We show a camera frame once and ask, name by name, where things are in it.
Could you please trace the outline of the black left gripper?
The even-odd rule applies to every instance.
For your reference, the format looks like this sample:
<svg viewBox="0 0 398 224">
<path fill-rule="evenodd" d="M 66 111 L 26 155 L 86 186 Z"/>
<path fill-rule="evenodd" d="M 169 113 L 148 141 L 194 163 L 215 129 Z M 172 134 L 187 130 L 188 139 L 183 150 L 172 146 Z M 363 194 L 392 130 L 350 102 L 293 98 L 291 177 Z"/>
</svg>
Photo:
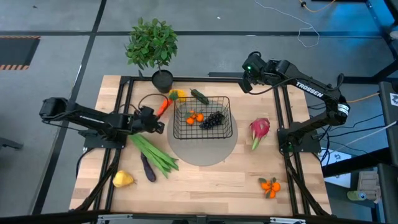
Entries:
<svg viewBox="0 0 398 224">
<path fill-rule="evenodd" d="M 135 132 L 157 132 L 162 134 L 164 132 L 165 124 L 159 122 L 160 116 L 154 114 L 154 110 L 148 106 L 142 106 L 134 112 L 133 130 Z"/>
</svg>

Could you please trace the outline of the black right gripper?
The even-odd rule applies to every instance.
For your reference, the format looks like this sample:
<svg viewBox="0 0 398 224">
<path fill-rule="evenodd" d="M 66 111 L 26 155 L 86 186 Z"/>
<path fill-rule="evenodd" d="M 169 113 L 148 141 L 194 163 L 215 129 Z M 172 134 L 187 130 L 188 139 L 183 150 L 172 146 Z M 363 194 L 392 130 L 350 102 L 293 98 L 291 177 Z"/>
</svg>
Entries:
<svg viewBox="0 0 398 224">
<path fill-rule="evenodd" d="M 263 81 L 265 66 L 266 62 L 261 58 L 260 52 L 254 51 L 248 55 L 242 65 L 245 78 L 238 81 L 238 84 L 244 93 L 249 93 L 252 90 L 250 82 Z"/>
</svg>

